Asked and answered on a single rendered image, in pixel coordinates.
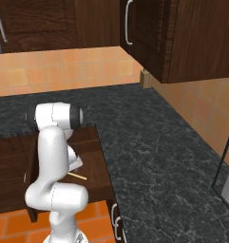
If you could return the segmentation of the thin yellow straw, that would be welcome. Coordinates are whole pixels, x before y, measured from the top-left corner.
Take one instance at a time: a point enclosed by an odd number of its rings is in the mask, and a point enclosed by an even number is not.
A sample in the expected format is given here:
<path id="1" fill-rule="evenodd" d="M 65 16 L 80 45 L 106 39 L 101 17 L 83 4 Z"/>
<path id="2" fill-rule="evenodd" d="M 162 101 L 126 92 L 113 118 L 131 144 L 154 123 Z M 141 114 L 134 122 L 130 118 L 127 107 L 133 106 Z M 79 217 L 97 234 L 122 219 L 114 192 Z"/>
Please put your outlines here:
<path id="1" fill-rule="evenodd" d="M 68 172 L 67 174 L 72 176 L 72 177 L 75 177 L 75 178 L 79 178 L 79 179 L 82 179 L 82 180 L 87 180 L 86 177 L 82 177 L 82 176 L 77 175 L 77 174 L 73 174 L 73 173 L 70 173 L 70 172 Z"/>

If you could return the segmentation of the dark wood corner upper cupboard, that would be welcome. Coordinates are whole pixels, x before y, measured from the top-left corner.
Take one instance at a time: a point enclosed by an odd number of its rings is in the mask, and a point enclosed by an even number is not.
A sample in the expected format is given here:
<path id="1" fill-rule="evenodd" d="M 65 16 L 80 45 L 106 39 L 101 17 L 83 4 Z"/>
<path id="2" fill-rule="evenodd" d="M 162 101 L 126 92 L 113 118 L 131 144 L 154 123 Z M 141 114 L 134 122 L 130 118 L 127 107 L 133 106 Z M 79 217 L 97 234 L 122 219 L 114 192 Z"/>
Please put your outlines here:
<path id="1" fill-rule="evenodd" d="M 120 46 L 163 84 L 229 78 L 229 0 L 120 0 Z"/>

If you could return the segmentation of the dark wood upper cupboard door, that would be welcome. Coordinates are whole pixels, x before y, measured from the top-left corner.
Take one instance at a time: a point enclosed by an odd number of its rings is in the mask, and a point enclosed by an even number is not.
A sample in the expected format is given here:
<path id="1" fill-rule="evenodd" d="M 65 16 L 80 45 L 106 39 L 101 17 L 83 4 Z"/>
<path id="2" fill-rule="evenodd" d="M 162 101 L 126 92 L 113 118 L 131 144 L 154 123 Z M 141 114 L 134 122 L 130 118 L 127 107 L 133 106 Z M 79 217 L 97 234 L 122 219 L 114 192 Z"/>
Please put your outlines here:
<path id="1" fill-rule="evenodd" d="M 0 0 L 0 54 L 120 43 L 120 0 Z"/>

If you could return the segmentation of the black and silver appliance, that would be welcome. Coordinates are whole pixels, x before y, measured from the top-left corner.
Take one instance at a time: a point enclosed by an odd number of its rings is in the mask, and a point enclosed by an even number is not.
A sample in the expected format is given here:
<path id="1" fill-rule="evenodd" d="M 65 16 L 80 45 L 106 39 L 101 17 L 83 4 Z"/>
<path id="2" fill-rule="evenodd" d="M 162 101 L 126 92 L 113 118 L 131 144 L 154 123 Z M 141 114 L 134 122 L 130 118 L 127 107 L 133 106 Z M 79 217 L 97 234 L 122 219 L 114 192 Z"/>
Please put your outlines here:
<path id="1" fill-rule="evenodd" d="M 224 151 L 222 153 L 222 157 L 221 157 L 219 167 L 218 167 L 218 170 L 216 172 L 216 175 L 215 175 L 215 178 L 214 178 L 214 181 L 212 184 L 212 188 L 216 192 L 216 194 L 219 196 L 219 198 L 222 200 L 222 202 L 225 204 L 225 206 L 229 209 L 229 172 L 228 172 L 228 175 L 226 177 L 224 184 L 223 185 L 217 184 L 217 181 L 219 178 L 219 173 L 221 172 L 222 165 L 225 163 L 224 160 L 227 155 L 228 149 L 229 149 L 229 137 L 226 142 Z"/>

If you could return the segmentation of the light wood trim block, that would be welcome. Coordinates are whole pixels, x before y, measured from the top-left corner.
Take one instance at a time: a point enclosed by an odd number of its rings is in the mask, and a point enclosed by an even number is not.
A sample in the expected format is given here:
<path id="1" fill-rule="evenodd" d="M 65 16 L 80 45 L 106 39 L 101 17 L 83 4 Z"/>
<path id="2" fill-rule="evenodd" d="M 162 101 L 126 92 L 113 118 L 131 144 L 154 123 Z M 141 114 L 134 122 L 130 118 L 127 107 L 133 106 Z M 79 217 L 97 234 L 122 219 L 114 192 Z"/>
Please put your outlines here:
<path id="1" fill-rule="evenodd" d="M 145 69 L 143 69 L 141 71 L 140 84 L 141 84 L 142 88 L 150 88 L 151 87 L 150 74 Z"/>

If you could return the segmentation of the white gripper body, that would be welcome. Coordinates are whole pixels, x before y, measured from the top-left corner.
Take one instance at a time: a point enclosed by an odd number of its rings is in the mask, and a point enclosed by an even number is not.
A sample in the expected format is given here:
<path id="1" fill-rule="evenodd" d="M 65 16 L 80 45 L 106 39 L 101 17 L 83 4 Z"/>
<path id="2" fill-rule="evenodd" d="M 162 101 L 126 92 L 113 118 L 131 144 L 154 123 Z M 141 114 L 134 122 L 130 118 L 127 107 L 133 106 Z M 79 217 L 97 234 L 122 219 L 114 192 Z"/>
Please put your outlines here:
<path id="1" fill-rule="evenodd" d="M 74 160 L 72 163 L 70 163 L 68 171 L 73 171 L 82 166 L 83 166 L 83 161 L 81 160 L 80 157 L 77 157 L 76 160 Z"/>

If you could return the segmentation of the dark wood lower cabinet front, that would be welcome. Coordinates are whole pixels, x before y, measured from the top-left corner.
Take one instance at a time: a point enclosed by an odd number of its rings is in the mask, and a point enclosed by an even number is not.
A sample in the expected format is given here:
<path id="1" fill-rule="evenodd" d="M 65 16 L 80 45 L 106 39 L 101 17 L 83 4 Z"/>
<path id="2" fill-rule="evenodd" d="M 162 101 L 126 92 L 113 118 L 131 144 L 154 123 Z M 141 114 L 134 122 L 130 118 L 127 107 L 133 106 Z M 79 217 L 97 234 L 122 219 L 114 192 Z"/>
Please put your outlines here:
<path id="1" fill-rule="evenodd" d="M 0 214 L 26 208 L 25 153 L 18 137 L 0 139 Z"/>

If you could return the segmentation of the dark wood open drawer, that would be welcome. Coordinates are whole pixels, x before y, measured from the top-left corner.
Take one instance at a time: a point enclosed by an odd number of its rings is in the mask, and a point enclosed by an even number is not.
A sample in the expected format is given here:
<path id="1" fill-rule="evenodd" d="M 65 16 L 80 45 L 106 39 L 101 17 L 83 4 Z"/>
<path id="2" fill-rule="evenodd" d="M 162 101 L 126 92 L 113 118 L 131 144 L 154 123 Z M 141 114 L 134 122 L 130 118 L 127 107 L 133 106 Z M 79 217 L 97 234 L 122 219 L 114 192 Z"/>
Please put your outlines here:
<path id="1" fill-rule="evenodd" d="M 38 178 L 37 140 L 37 133 L 20 137 L 28 163 L 24 179 L 25 188 L 28 188 Z M 86 179 L 79 179 L 67 175 L 61 179 L 61 182 L 84 185 L 89 194 L 88 202 L 92 203 L 104 200 L 108 212 L 111 213 L 112 205 L 115 203 L 115 197 L 96 126 L 93 123 L 88 123 L 75 130 L 72 137 L 68 140 L 68 144 L 79 154 L 84 163 L 76 171 L 76 174 L 86 177 Z"/>

